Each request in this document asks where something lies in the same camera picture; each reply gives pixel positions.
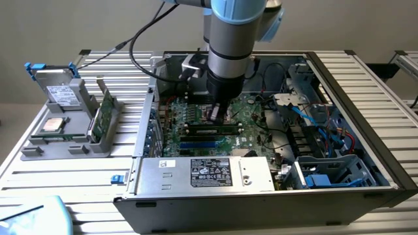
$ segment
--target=white wall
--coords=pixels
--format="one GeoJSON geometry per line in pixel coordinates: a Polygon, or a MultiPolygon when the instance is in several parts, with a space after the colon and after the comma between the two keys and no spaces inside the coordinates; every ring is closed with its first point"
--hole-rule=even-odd
{"type": "MultiPolygon", "coordinates": [[[[27,61],[63,65],[80,49],[108,50],[149,21],[160,0],[4,0],[0,6],[0,102],[40,103],[27,61]]],[[[386,62],[395,49],[418,50],[418,0],[283,0],[286,16],[271,44],[256,49],[352,49],[386,62]]],[[[196,49],[201,10],[179,7],[137,41],[137,50],[196,49]]],[[[402,98],[418,84],[391,81],[402,98]]]]}

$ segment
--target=gray floor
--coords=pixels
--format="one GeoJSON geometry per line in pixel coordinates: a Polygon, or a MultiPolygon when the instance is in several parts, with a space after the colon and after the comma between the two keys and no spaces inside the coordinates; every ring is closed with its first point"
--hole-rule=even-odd
{"type": "Polygon", "coordinates": [[[0,104],[0,164],[41,108],[40,104],[0,104]]]}

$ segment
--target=warning label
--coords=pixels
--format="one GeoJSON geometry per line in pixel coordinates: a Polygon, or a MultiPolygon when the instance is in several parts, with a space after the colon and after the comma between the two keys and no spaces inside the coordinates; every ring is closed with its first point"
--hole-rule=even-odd
{"type": "Polygon", "coordinates": [[[229,159],[191,159],[192,187],[232,186],[229,159]]]}
{"type": "Polygon", "coordinates": [[[69,86],[47,86],[55,102],[60,106],[79,105],[79,100],[69,86]]]}

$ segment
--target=green circuit board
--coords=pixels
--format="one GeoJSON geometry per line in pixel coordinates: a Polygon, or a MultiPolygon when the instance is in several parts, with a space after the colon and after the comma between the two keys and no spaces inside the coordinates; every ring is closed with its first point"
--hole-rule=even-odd
{"type": "Polygon", "coordinates": [[[164,157],[180,157],[180,156],[239,156],[239,153],[246,150],[254,150],[258,156],[264,156],[267,159],[275,157],[275,152],[268,148],[272,148],[272,144],[266,142],[266,147],[258,143],[258,136],[262,141],[267,137],[266,131],[255,125],[251,119],[252,113],[260,116],[260,106],[255,102],[250,104],[248,99],[255,100],[255,96],[240,95],[231,102],[224,125],[242,124],[242,132],[239,135],[216,136],[215,143],[209,141],[207,143],[213,147],[184,147],[185,144],[193,143],[193,141],[181,141],[181,137],[187,137],[184,133],[184,124],[211,124],[205,121],[207,113],[211,109],[211,105],[191,105],[185,100],[176,98],[169,106],[167,112],[164,112],[164,157]]]}

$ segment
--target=motherboard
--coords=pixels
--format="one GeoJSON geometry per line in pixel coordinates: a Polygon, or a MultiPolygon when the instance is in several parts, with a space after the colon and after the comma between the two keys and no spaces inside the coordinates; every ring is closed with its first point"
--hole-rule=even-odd
{"type": "Polygon", "coordinates": [[[184,97],[167,99],[160,106],[163,156],[251,155],[264,156],[274,162],[276,154],[268,133],[255,123],[266,122],[256,96],[242,94],[231,100],[223,125],[207,121],[209,109],[209,104],[189,104],[184,97]]]}

